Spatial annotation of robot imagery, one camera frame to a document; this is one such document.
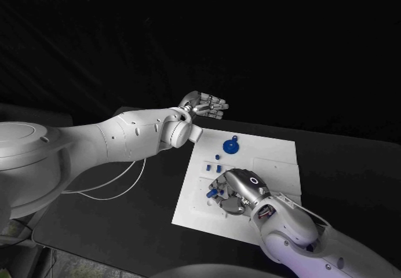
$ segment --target table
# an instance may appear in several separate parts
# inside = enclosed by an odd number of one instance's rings
[[[134,110],[122,107],[116,114]],[[291,140],[297,146],[303,206],[401,268],[401,147],[396,144],[196,117],[197,126]],[[141,179],[119,198],[98,201],[63,194],[34,229],[33,240],[142,276],[189,264],[232,264],[284,277],[292,272],[259,247],[171,224],[193,144],[147,158]],[[114,178],[129,163],[89,169],[69,189]],[[137,162],[95,197],[121,193],[135,181]]]

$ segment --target blue object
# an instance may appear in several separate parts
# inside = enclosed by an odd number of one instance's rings
[[[232,136],[230,140],[226,140],[226,142],[223,142],[223,151],[226,153],[229,153],[230,155],[236,153],[238,149],[239,149],[239,145],[236,143],[238,137]]]
[[[206,194],[206,197],[207,197],[207,198],[212,198],[212,196],[216,195],[217,193],[219,193],[217,190],[213,188],[213,189],[209,191],[209,193]]]

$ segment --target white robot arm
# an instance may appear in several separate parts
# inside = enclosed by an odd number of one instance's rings
[[[40,210],[91,167],[132,162],[197,142],[196,115],[220,119],[225,100],[190,92],[179,107],[129,111],[105,122],[54,128],[0,123],[0,230],[10,218]]]
[[[241,215],[249,206],[249,225],[262,252],[300,278],[401,277],[399,270],[357,241],[330,225],[317,225],[304,208],[284,194],[271,196],[259,176],[230,169],[209,189],[228,190],[229,198],[213,195],[226,213]]]

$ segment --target black background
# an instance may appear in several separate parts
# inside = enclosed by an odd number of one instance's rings
[[[82,125],[199,90],[226,99],[225,119],[401,141],[396,13],[132,5],[0,3],[1,102]]]

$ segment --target white board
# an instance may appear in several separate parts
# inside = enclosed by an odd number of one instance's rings
[[[233,135],[238,136],[239,150],[230,155],[223,152],[222,146]],[[216,173],[217,165],[222,166],[220,173]],[[297,203],[301,202],[294,142],[203,129],[193,146],[171,223],[258,245],[249,218],[226,214],[215,201],[206,198],[209,184],[232,168],[254,171],[272,193],[282,190]]]

